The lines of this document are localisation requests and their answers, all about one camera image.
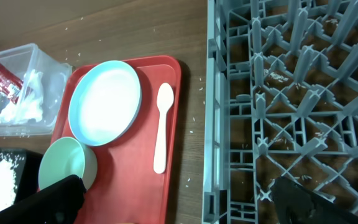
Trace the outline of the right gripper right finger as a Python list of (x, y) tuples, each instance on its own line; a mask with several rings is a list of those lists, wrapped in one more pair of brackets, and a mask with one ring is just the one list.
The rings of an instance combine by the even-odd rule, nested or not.
[(286, 177), (277, 178), (271, 191), (280, 224), (358, 224), (358, 216)]

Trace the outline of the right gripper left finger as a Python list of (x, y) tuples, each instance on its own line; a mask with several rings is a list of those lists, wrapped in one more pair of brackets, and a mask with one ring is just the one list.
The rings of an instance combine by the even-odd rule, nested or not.
[(0, 224), (72, 224), (84, 204), (85, 193), (82, 179), (69, 175), (0, 211)]

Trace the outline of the green bowl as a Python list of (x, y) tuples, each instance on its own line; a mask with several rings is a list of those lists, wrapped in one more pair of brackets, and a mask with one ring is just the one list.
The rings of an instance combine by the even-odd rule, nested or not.
[(43, 155), (38, 174), (39, 189), (76, 175), (88, 190), (95, 181), (97, 170), (96, 155), (88, 146), (75, 138), (63, 137), (52, 143)]

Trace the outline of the red snack wrapper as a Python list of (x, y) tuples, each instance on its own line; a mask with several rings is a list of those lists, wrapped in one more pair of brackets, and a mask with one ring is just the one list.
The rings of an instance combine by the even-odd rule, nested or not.
[(15, 105), (23, 87), (23, 81), (0, 63), (0, 93)]

